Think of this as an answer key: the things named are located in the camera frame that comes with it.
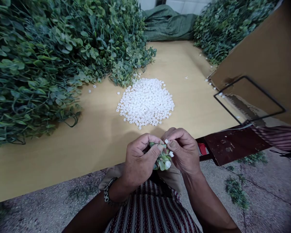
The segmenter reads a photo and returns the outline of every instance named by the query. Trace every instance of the forearm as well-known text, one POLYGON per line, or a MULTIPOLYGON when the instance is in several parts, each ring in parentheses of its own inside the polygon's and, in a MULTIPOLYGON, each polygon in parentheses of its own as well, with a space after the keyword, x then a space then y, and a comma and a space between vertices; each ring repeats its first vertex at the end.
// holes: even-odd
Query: forearm
POLYGON ((193 211, 204 232, 240 232, 201 171, 196 175, 183 174, 183 179, 193 211))
MULTIPOLYGON (((120 177, 111 185, 109 197, 114 202, 123 202, 133 191, 134 188, 127 187, 120 177)), ((118 206, 108 205, 104 201, 103 192, 100 192, 77 213, 63 233, 103 232, 119 209, 118 206)))

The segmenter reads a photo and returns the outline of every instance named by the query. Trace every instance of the yellow tabletop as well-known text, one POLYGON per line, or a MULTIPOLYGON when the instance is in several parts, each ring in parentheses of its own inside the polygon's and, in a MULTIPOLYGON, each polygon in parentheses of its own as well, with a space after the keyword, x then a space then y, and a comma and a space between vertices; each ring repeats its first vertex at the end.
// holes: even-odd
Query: yellow tabletop
POLYGON ((115 111, 122 88, 108 79, 96 89, 84 85, 83 111, 74 128, 61 123, 49 137, 0 148, 0 201, 124 162, 127 144, 147 132, 161 137, 170 127, 182 127, 199 138, 238 125, 204 81, 212 69, 199 56, 199 49, 188 41, 152 42, 149 46, 157 49, 157 56, 141 77, 165 82, 175 103, 170 118, 159 126, 138 130, 115 111))

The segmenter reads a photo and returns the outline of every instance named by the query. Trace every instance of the fingernail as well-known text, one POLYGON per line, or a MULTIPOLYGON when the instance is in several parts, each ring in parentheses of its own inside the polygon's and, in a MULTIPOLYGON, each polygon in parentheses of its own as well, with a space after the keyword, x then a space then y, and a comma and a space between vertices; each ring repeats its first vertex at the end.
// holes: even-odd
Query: fingernail
POLYGON ((164 149, 164 147, 161 145, 161 144, 158 144, 157 145, 157 148, 162 152, 163 151, 163 149, 164 149))
POLYGON ((169 146, 170 146, 171 148, 174 148, 174 147, 176 146, 175 141, 174 141, 174 140, 170 141, 170 142, 169 142, 169 146))

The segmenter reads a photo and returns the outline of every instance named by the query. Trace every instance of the black wire handle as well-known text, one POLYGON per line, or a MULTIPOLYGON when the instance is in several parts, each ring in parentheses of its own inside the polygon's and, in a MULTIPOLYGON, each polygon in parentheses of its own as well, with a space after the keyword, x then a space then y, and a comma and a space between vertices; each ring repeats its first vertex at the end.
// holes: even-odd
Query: black wire handle
POLYGON ((284 154, 284 153, 281 153, 281 152, 278 152, 278 151, 275 151, 275 150, 269 150, 269 151, 277 153, 277 154, 280 154, 280 157, 286 157, 287 159, 291 160, 291 158, 287 157, 287 155, 290 155, 291 153, 284 154))
POLYGON ((263 119, 263 118, 267 118, 267 117, 272 117, 272 116, 275 116, 275 115, 278 115, 278 114, 281 114, 281 113, 285 113, 286 112, 286 109, 279 103, 277 102, 272 96, 270 96, 265 90, 263 90, 261 87, 259 87, 252 79, 250 79, 248 76, 241 76, 240 78, 238 78, 237 80, 235 80, 234 82, 232 83, 229 83, 228 85, 226 85, 222 90, 219 90, 217 94, 215 94, 213 96, 218 102, 219 104, 222 105, 222 107, 242 126, 244 125, 247 125, 249 122, 253 122, 253 121, 257 121, 257 120, 260 120, 260 119, 263 119), (233 86, 236 82, 240 81, 241 79, 247 79, 251 84, 253 84, 258 90, 260 90, 266 97, 268 97, 273 103, 275 103, 279 108, 280 108, 280 111, 278 112, 275 112, 275 113, 272 113, 272 114, 269 114, 269 115, 266 115, 266 116, 259 116, 257 118, 254 118, 254 119, 248 119, 246 120, 245 122, 241 123, 236 116, 233 115, 233 113, 231 113, 230 110, 227 109, 227 107, 217 98, 217 96, 220 94, 220 93, 223 93, 224 90, 226 90, 227 88, 233 86))

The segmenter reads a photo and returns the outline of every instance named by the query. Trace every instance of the bracelet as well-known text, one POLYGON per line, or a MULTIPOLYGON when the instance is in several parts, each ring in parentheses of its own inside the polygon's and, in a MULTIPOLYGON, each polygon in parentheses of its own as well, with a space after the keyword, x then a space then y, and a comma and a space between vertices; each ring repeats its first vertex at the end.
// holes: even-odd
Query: bracelet
POLYGON ((103 194, 104 194, 104 201, 105 203, 107 203, 108 205, 115 205, 115 206, 124 206, 127 204, 127 201, 124 201, 124 202, 113 202, 110 197, 109 197, 109 188, 110 186, 114 183, 114 181, 117 180, 117 177, 114 177, 110 180, 109 183, 106 184, 106 186, 104 187, 103 189, 103 194))

